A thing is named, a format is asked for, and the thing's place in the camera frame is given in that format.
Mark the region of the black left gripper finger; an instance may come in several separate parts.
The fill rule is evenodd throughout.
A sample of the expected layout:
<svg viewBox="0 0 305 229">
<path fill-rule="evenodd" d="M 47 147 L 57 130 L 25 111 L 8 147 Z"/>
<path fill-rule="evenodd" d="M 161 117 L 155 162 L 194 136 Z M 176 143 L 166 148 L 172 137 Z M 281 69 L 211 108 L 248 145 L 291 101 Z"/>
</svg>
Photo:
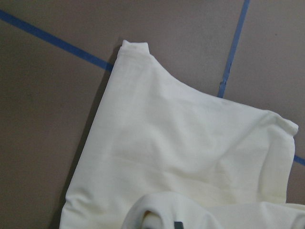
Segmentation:
<svg viewBox="0 0 305 229">
<path fill-rule="evenodd" d="M 183 222 L 175 221 L 174 222 L 174 229 L 184 229 Z"/>
</svg>

